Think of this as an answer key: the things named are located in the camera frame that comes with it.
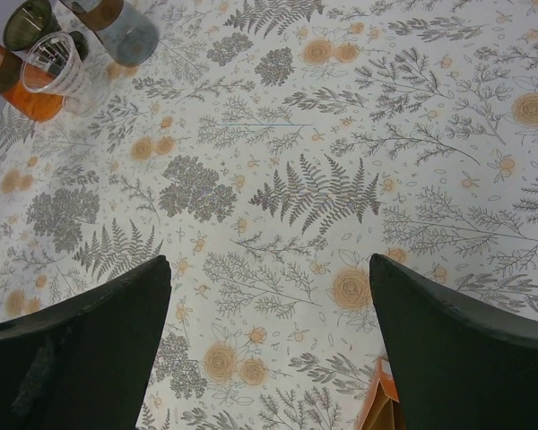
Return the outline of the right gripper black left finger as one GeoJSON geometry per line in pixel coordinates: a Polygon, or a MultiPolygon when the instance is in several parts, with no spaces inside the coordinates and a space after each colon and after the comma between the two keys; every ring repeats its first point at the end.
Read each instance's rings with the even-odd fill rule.
{"type": "Polygon", "coordinates": [[[0,429],[134,429],[169,308],[159,255],[0,323],[0,429]]]}

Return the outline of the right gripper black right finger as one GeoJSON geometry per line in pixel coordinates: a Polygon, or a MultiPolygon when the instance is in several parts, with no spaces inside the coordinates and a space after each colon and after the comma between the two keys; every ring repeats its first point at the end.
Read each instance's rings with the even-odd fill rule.
{"type": "Polygon", "coordinates": [[[381,255],[370,288],[409,429],[538,429],[538,322],[381,255]]]}

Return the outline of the orange coffee filter pack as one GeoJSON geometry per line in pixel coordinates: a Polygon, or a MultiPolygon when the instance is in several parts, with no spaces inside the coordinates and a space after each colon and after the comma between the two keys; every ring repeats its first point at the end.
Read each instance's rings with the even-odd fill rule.
{"type": "Polygon", "coordinates": [[[388,360],[379,357],[355,430],[405,430],[404,413],[388,360]]]}

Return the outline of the clear plastic dripper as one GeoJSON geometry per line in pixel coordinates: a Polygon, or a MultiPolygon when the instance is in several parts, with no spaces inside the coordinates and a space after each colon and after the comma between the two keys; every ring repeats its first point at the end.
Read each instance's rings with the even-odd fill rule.
{"type": "Polygon", "coordinates": [[[23,63],[21,81],[30,93],[60,96],[64,110],[78,116],[89,115],[105,96],[65,31],[36,42],[23,63]]]}

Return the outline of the orange glass carafe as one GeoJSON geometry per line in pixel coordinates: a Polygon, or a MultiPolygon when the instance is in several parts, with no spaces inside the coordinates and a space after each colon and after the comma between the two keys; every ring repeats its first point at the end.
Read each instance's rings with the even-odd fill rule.
{"type": "Polygon", "coordinates": [[[0,45],[0,96],[33,121],[45,122],[63,107],[63,97],[54,94],[32,93],[22,84],[23,61],[0,45]]]}

